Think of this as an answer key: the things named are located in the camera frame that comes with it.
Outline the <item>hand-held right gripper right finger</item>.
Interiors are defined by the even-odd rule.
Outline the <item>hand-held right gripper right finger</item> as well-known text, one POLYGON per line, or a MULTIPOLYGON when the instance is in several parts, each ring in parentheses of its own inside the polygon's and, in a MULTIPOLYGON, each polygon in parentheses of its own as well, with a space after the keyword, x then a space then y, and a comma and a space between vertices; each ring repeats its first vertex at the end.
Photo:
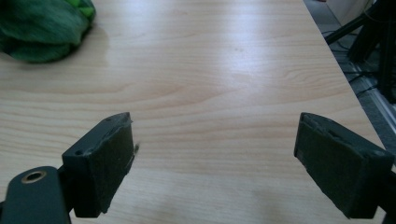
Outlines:
POLYGON ((348 218, 395 218, 395 156, 341 124, 302 113, 294 147, 320 190, 348 218))

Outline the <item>green cloth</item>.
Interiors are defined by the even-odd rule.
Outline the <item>green cloth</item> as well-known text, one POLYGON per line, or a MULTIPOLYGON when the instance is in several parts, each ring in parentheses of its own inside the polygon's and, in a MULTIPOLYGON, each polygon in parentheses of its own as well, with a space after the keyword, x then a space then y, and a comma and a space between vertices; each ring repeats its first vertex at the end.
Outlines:
POLYGON ((92 26, 92 0, 0 0, 0 52, 46 63, 80 46, 92 26))

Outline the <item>black stand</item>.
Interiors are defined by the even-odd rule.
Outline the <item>black stand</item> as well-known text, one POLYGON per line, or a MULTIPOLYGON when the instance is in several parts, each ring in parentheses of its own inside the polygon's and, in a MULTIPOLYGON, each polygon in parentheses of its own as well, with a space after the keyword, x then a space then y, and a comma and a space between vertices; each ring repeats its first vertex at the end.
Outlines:
POLYGON ((359 30, 347 57, 353 63, 367 59, 376 47, 380 47, 377 88, 391 103, 396 104, 396 0, 376 0, 374 4, 356 19, 325 37, 328 45, 359 30))

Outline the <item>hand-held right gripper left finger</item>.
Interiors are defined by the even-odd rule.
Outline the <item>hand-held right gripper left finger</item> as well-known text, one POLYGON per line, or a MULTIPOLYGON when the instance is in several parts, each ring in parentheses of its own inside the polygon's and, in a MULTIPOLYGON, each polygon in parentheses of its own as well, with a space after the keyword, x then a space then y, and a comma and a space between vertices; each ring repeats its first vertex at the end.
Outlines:
POLYGON ((130 114, 101 120, 62 155, 66 207, 77 217, 106 213, 134 157, 130 114))

